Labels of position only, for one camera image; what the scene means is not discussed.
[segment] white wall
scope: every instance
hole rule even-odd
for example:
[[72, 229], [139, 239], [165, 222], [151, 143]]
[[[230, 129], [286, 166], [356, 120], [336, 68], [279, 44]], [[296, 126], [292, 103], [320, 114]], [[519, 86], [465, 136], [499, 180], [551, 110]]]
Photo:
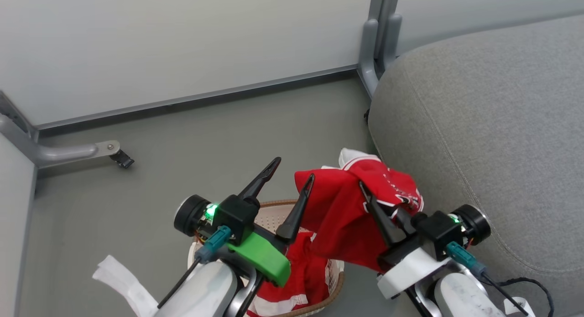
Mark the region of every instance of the white wall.
[[584, 13], [584, 0], [399, 0], [398, 54], [463, 33]]
[[35, 166], [0, 135], [0, 315], [12, 317]]
[[34, 125], [354, 65], [370, 0], [0, 0]]

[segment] red cloth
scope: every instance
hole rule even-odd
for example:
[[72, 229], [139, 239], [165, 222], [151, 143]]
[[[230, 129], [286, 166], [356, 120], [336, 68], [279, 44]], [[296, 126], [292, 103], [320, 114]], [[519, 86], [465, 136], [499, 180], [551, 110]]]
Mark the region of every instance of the red cloth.
[[250, 305], [248, 315], [266, 317], [323, 302], [329, 296], [326, 283], [328, 259], [311, 250], [312, 232], [298, 233], [286, 257], [292, 272], [284, 287], [264, 282]]
[[374, 155], [363, 155], [342, 169], [317, 169], [294, 174], [301, 190], [311, 173], [312, 192], [302, 227], [316, 232], [311, 249], [327, 259], [337, 259], [382, 271], [377, 256], [387, 249], [375, 221], [365, 208], [361, 180], [379, 203], [407, 203], [411, 215], [423, 208], [422, 196], [413, 179], [384, 165]]

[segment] black cable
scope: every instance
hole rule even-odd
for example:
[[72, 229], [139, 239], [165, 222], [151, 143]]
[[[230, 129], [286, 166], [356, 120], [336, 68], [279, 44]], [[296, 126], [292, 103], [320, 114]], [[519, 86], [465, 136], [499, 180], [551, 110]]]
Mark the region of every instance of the black cable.
[[511, 303], [517, 307], [517, 309], [519, 309], [519, 311], [521, 311], [521, 313], [523, 313], [523, 315], [529, 316], [529, 313], [527, 311], [525, 311], [525, 309], [523, 309], [523, 307], [517, 303], [517, 301], [515, 301], [515, 299], [513, 299], [509, 293], [505, 292], [505, 290], [503, 290], [503, 288], [501, 288], [501, 286], [499, 286], [499, 284], [497, 282], [495, 282], [494, 280], [490, 279], [490, 277], [486, 274], [486, 273], [482, 273], [482, 277], [484, 279], [486, 279], [486, 281], [488, 283], [490, 283], [491, 286], [494, 286], [494, 288], [497, 289], [497, 291], [499, 291], [501, 294], [503, 294], [503, 296], [505, 298], [507, 298], [507, 300], [511, 301]]
[[510, 280], [506, 280], [504, 282], [498, 282], [498, 286], [508, 286], [508, 285], [512, 285], [512, 284], [517, 284], [518, 282], [530, 282], [532, 284], [536, 284], [537, 286], [540, 287], [540, 289], [546, 293], [547, 299], [548, 299], [548, 304], [549, 304], [549, 313], [548, 313], [548, 317], [553, 317], [553, 312], [555, 311], [555, 307], [553, 306], [553, 299], [551, 298], [551, 294], [549, 293], [548, 289], [543, 286], [542, 283], [536, 281], [536, 280], [532, 280], [531, 278], [527, 278], [527, 277], [519, 277], [519, 278], [511, 278]]
[[188, 277], [188, 275], [190, 275], [190, 273], [192, 273], [192, 271], [194, 270], [194, 268], [198, 265], [198, 263], [200, 261], [201, 261], [200, 257], [197, 257], [196, 259], [194, 259], [193, 264], [188, 268], [186, 273], [184, 273], [184, 275], [181, 277], [181, 279], [179, 279], [177, 284], [171, 289], [171, 291], [167, 294], [167, 296], [165, 296], [162, 299], [162, 301], [160, 301], [160, 303], [158, 304], [158, 309], [162, 308], [162, 306], [175, 294], [175, 292], [177, 292], [177, 290], [181, 287], [181, 285], [184, 283], [184, 281], [186, 281], [186, 278]]

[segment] gray couch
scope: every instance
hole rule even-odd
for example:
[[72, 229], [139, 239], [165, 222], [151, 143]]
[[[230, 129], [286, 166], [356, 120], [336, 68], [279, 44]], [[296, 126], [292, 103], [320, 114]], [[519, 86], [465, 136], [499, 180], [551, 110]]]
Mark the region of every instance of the gray couch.
[[[471, 252], [492, 276], [542, 282], [555, 316], [584, 311], [584, 16], [399, 57], [374, 94], [369, 128], [386, 164], [415, 178], [427, 211], [484, 211], [493, 234]], [[535, 285], [509, 292], [547, 315]]]

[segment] teal connector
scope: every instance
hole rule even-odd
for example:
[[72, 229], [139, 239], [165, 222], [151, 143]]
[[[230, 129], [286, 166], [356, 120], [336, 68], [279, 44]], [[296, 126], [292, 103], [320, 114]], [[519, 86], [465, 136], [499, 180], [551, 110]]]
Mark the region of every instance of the teal connector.
[[486, 266], [476, 261], [474, 255], [466, 251], [460, 244], [450, 242], [446, 246], [446, 254], [454, 261], [467, 267], [475, 277], [480, 277], [486, 271]]
[[215, 258], [215, 252], [217, 252], [221, 246], [225, 245], [229, 238], [231, 238], [231, 229], [229, 229], [228, 226], [217, 228], [215, 233], [205, 241], [203, 247], [194, 253], [194, 258], [200, 258], [202, 263], [213, 261]]

